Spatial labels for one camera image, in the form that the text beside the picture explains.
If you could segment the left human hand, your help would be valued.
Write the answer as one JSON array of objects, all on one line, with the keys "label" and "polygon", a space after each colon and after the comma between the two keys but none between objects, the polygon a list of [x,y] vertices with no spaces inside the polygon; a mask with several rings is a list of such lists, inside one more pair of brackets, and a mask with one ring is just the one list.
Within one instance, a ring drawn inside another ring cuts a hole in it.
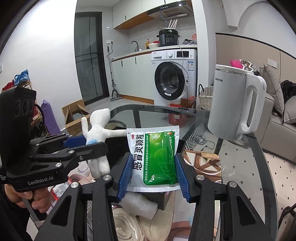
[{"label": "left human hand", "polygon": [[31,204],[32,208],[39,210],[41,213],[47,212],[51,206],[52,196],[48,188],[20,193],[16,192],[12,185],[5,184],[4,190],[8,199],[21,208],[26,207],[23,199],[33,200]]}]

